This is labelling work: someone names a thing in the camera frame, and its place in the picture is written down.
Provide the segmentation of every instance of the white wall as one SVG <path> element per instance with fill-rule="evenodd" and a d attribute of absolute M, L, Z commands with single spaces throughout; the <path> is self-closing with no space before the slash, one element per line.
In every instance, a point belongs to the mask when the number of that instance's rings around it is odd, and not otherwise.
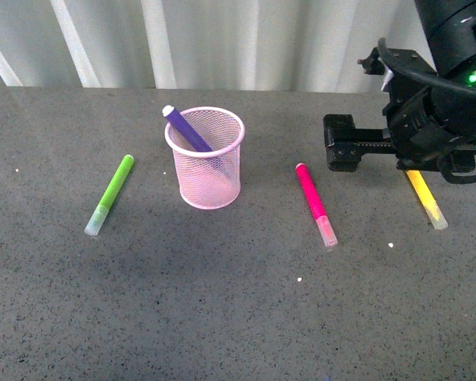
<path fill-rule="evenodd" d="M 0 0 L 0 85 L 378 91 L 379 37 L 432 64 L 413 0 Z"/>

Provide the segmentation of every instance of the pink mesh pen holder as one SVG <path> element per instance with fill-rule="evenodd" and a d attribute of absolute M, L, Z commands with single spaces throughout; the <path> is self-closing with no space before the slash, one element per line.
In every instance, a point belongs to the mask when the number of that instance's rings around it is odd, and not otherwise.
<path fill-rule="evenodd" d="M 196 152 L 185 138 L 167 123 L 165 137 L 173 148 L 180 194 L 198 209 L 229 205 L 240 193 L 240 143 L 245 126 L 239 117 L 217 107 L 196 107 L 180 113 L 211 147 Z"/>

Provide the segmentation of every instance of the marker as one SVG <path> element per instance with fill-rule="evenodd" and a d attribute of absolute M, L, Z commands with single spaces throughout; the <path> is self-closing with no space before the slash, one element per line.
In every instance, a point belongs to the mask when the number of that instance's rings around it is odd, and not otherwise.
<path fill-rule="evenodd" d="M 414 190 L 418 194 L 418 198 L 421 201 L 421 205 L 425 208 L 428 218 L 436 230 L 443 230 L 447 228 L 447 221 L 444 218 L 443 213 L 437 206 L 437 202 L 432 196 L 432 192 L 428 189 L 427 183 L 421 176 L 419 171 L 405 171 Z"/>
<path fill-rule="evenodd" d="M 162 110 L 162 115 L 197 152 L 212 152 L 211 147 L 207 145 L 203 138 L 199 136 L 196 130 L 173 106 L 165 106 Z"/>
<path fill-rule="evenodd" d="M 97 208 L 95 208 L 94 214 L 92 214 L 92 217 L 86 225 L 85 233 L 89 236 L 96 236 L 98 234 L 133 165 L 134 158 L 130 155 L 125 155 L 111 179 L 106 192 L 104 192 L 101 201 L 98 203 Z"/>
<path fill-rule="evenodd" d="M 332 225 L 326 215 L 326 210 L 324 210 L 323 203 L 317 194 L 316 187 L 310 177 L 309 169 L 303 163 L 299 163 L 299 165 L 296 166 L 296 174 L 298 175 L 301 188 L 309 203 L 310 211 L 312 212 L 314 220 L 316 220 L 317 228 L 323 237 L 324 246 L 327 248 L 335 246 L 339 241 L 336 239 Z"/>

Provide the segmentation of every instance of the green marker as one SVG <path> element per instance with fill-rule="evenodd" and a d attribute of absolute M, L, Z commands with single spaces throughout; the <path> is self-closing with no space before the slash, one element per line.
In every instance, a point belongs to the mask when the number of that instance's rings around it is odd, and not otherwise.
<path fill-rule="evenodd" d="M 97 208 L 95 208 L 94 214 L 92 214 L 91 219 L 88 221 L 88 225 L 86 225 L 85 233 L 89 236 L 96 236 L 98 234 L 133 165 L 134 158 L 130 155 L 125 155 L 101 201 L 98 203 Z"/>

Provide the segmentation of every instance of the speckled countertop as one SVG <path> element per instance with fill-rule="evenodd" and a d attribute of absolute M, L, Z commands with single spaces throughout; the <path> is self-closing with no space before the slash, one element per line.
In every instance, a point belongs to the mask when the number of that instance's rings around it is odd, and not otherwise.
<path fill-rule="evenodd" d="M 476 379 L 476 185 L 427 174 L 450 224 L 435 231 L 394 157 L 326 167 L 323 116 L 382 128 L 386 102 L 0 88 L 0 380 Z M 232 205 L 180 197 L 166 104 L 243 119 Z M 89 237 L 126 153 L 135 167 Z M 331 252 L 300 161 L 340 240 Z"/>

